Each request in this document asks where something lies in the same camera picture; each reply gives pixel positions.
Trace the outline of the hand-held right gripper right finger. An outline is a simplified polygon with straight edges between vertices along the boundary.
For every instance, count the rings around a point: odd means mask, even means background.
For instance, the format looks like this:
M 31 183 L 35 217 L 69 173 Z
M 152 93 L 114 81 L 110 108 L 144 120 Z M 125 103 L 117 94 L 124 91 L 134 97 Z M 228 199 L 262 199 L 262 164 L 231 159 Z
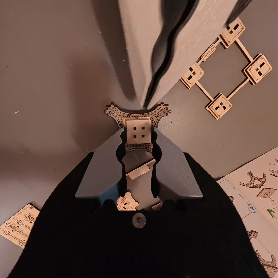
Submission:
M 152 168 L 151 193 L 161 201 L 201 199 L 203 194 L 196 182 L 184 152 L 157 128 L 151 128 Z

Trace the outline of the square wooden plate with holes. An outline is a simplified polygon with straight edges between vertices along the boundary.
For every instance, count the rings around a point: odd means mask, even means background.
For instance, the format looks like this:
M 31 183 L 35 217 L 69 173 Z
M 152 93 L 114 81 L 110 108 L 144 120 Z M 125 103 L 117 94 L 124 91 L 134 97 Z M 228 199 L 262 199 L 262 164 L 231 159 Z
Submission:
M 127 120 L 127 144 L 151 143 L 151 120 Z

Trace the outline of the paper assembly instruction sheet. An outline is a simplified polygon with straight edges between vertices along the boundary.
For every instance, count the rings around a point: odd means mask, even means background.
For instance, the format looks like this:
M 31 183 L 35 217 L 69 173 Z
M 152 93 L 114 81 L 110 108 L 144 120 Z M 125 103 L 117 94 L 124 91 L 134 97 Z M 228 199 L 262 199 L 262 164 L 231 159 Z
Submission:
M 269 277 L 278 267 L 278 147 L 221 178 Z

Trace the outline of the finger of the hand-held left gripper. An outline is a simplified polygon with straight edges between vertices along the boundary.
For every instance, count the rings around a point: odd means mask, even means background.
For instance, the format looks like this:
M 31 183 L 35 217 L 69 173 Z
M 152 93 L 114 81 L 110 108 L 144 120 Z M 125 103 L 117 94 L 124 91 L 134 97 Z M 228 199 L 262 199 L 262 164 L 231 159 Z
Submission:
M 237 2 L 161 2 L 162 30 L 152 50 L 152 78 L 144 108 L 154 106 L 231 22 Z
M 154 65 L 153 50 L 163 30 L 167 1 L 118 1 L 127 46 L 131 76 L 143 108 L 149 86 L 160 67 Z

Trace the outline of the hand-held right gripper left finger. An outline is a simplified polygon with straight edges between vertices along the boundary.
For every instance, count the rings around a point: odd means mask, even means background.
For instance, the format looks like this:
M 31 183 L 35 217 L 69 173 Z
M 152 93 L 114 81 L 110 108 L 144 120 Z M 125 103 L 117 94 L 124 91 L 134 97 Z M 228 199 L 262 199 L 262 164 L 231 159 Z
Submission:
M 123 127 L 98 147 L 88 165 L 75 194 L 77 199 L 97 199 L 116 202 L 127 191 L 125 165 L 125 143 L 127 128 Z

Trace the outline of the cut-out wooden parts sheet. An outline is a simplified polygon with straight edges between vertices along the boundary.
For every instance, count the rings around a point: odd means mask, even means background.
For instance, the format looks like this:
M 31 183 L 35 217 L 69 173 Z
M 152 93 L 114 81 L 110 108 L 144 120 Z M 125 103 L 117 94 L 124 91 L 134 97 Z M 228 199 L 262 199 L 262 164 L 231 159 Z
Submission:
M 151 176 L 155 159 L 126 174 L 127 192 L 119 197 L 116 205 L 119 211 L 154 210 L 162 207 L 161 200 L 153 197 Z

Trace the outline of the wooden four-pad square frame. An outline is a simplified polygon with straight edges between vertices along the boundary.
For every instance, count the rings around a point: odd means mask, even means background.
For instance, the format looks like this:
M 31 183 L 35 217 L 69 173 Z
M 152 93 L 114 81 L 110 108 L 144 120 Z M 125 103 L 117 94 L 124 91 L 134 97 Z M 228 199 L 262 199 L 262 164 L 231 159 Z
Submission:
M 245 31 L 245 25 L 239 17 L 228 24 L 226 29 L 217 37 L 213 44 L 201 55 L 199 60 L 195 62 L 180 78 L 180 81 L 191 89 L 197 85 L 199 89 L 207 96 L 210 103 L 205 107 L 206 110 L 216 119 L 219 120 L 231 108 L 230 99 L 248 82 L 256 85 L 261 81 L 271 70 L 272 66 L 266 59 L 265 55 L 260 53 L 253 58 L 245 46 L 239 39 L 239 36 Z M 204 75 L 204 70 L 200 67 L 201 63 L 206 61 L 213 52 L 217 49 L 218 44 L 222 44 L 225 49 L 228 49 L 233 43 L 236 43 L 245 58 L 249 61 L 247 66 L 242 70 L 245 76 L 242 81 L 227 97 L 223 93 L 218 93 L 216 97 L 212 97 L 207 90 L 200 84 L 199 80 Z

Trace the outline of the engraved wooden parts sheet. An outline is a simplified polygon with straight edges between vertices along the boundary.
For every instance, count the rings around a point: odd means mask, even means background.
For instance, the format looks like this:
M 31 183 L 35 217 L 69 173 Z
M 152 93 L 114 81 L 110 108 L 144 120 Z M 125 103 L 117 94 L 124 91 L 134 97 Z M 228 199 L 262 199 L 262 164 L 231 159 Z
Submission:
M 0 226 L 0 235 L 24 249 L 39 213 L 39 209 L 27 204 Z

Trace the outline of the wooden tower arch piece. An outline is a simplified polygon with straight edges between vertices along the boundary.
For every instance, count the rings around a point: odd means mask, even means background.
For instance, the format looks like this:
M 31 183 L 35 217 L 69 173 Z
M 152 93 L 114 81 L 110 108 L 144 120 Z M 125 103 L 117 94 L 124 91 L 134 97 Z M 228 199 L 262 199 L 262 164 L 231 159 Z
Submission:
M 128 113 L 119 109 L 117 105 L 111 103 L 106 105 L 106 113 L 107 116 L 110 116 L 115 119 L 117 122 L 118 128 L 121 129 L 123 127 L 126 128 L 127 120 L 151 120 L 152 127 L 158 128 L 158 123 L 162 117 L 167 116 L 171 110 L 168 109 L 168 104 L 164 104 L 161 102 L 159 105 L 156 105 L 154 109 L 145 113 Z M 134 150 L 143 150 L 147 152 L 152 152 L 153 144 L 127 144 L 125 143 L 125 151 L 126 153 L 134 151 Z

